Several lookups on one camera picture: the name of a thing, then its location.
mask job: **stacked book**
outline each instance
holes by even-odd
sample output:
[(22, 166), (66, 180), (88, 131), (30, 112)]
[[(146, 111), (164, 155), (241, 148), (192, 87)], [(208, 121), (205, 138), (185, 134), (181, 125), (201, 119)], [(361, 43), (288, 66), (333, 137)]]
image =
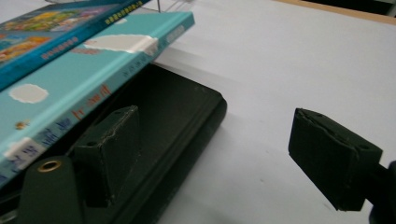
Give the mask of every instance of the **stacked book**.
[(130, 14), (147, 1), (93, 2), (0, 24), (0, 188), (194, 25), (190, 12)]

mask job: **teal book cover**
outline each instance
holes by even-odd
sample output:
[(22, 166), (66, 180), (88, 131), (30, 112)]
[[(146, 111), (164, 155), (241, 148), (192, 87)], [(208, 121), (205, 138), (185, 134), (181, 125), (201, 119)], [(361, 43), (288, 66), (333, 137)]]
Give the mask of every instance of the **teal book cover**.
[(54, 4), (1, 23), (0, 91), (148, 1)]
[(130, 14), (0, 92), (0, 188), (193, 25)]

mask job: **white table surface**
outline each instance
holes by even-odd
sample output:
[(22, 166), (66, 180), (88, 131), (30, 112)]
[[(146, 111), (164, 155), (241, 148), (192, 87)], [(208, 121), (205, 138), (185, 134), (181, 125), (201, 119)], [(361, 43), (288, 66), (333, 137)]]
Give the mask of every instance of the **white table surface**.
[[(1, 0), (0, 21), (46, 3)], [(156, 61), (221, 92), (226, 119), (160, 224), (368, 223), (337, 212), (290, 158), (294, 109), (325, 114), (396, 160), (396, 26), (272, 0), (195, 0)]]

